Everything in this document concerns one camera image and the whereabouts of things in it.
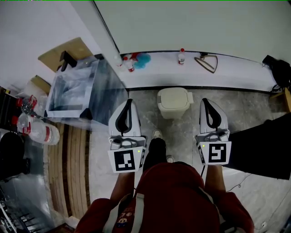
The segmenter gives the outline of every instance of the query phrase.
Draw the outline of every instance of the white shoe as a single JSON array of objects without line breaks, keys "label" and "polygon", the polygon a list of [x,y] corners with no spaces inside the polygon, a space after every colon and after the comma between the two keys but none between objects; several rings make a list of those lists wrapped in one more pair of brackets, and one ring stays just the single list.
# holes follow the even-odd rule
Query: white shoe
[{"label": "white shoe", "polygon": [[159,130],[159,129],[155,129],[154,130],[154,132],[153,132],[153,139],[155,139],[155,138],[163,139],[163,135],[162,135],[161,130]]},{"label": "white shoe", "polygon": [[174,163],[175,159],[172,155],[167,155],[167,162]]}]

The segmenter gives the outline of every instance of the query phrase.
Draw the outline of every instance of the black mat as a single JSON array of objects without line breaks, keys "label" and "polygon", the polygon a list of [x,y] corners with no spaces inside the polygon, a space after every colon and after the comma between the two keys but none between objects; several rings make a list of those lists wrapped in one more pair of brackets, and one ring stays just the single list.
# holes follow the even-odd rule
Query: black mat
[{"label": "black mat", "polygon": [[289,180],[291,174],[291,113],[260,126],[233,133],[229,164],[256,175]]}]

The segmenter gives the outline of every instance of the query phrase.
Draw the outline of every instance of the white trash can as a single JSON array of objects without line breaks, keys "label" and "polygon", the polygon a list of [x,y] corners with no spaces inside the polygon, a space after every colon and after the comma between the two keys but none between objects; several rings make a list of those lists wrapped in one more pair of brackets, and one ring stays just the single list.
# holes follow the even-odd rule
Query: white trash can
[{"label": "white trash can", "polygon": [[173,87],[160,90],[157,100],[164,119],[179,119],[193,103],[193,96],[184,88]]}]

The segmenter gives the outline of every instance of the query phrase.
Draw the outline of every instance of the black pants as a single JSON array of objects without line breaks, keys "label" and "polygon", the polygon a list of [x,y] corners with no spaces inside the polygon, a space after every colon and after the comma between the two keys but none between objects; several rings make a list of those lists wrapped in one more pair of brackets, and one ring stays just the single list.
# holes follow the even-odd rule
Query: black pants
[{"label": "black pants", "polygon": [[151,140],[149,153],[146,156],[143,171],[161,162],[167,162],[166,143],[163,139],[155,138]]}]

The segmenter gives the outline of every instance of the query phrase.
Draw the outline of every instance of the black backpack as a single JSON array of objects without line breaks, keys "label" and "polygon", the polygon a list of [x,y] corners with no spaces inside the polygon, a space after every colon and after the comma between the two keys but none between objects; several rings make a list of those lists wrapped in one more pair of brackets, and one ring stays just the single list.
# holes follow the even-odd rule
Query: black backpack
[{"label": "black backpack", "polygon": [[274,76],[276,85],[273,86],[272,91],[280,91],[285,87],[290,90],[291,87],[291,67],[290,64],[283,60],[276,60],[267,55],[263,60],[263,64],[269,66]]}]

